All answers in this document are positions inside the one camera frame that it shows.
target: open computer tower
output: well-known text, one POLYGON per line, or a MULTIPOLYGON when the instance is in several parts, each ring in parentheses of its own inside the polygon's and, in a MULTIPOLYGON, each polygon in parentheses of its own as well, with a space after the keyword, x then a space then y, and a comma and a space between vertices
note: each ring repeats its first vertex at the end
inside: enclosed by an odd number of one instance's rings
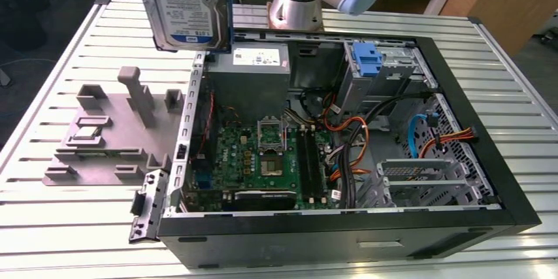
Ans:
POLYGON ((428 38, 236 29, 183 106, 129 241, 188 268, 440 258, 539 224, 428 38))

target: power supply label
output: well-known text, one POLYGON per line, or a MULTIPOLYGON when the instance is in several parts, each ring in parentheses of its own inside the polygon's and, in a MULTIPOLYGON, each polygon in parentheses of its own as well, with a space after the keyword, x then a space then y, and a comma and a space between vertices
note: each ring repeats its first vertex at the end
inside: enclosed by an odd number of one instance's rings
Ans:
POLYGON ((279 49, 236 48, 232 52, 232 64, 280 66, 279 49))
POLYGON ((167 32, 179 42, 209 42, 212 38, 211 0, 158 0, 167 32))

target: blue hard drive label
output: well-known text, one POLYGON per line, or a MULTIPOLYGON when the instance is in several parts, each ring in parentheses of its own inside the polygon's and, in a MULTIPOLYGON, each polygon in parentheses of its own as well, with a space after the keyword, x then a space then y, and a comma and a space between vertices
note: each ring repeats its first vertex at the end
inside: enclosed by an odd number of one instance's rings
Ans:
POLYGON ((179 42, 205 43, 212 38, 212 0, 158 0, 167 33, 179 42))

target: green circuit board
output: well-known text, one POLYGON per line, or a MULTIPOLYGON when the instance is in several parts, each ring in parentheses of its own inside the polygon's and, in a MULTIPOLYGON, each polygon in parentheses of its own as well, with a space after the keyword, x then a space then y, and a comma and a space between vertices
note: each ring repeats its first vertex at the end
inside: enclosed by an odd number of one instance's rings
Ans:
MULTIPOLYGON (((279 154, 264 154, 257 151, 256 127, 224 127, 219 130, 215 168, 209 175, 208 190, 201 193, 204 211, 219 211, 220 193, 223 190, 288 190, 297 194, 296 209, 327 209, 332 203, 325 199, 315 200, 312 204, 300 196, 300 175, 297 171, 296 129, 285 131, 261 128, 261 141, 280 142, 285 138, 285 146, 279 154)), ((329 134, 315 132, 315 143, 324 148, 329 143, 329 134)))

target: blue cable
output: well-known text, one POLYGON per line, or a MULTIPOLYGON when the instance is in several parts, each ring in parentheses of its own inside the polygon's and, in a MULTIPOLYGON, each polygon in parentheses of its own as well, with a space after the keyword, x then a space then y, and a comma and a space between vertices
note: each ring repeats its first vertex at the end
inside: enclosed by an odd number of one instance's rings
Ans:
POLYGON ((408 150, 411 151, 412 158, 419 157, 419 153, 416 152, 416 146, 415 146, 415 128, 416 128, 416 121, 419 119, 425 120, 425 115, 416 114, 411 119, 411 123, 408 124, 407 143, 408 143, 408 150))

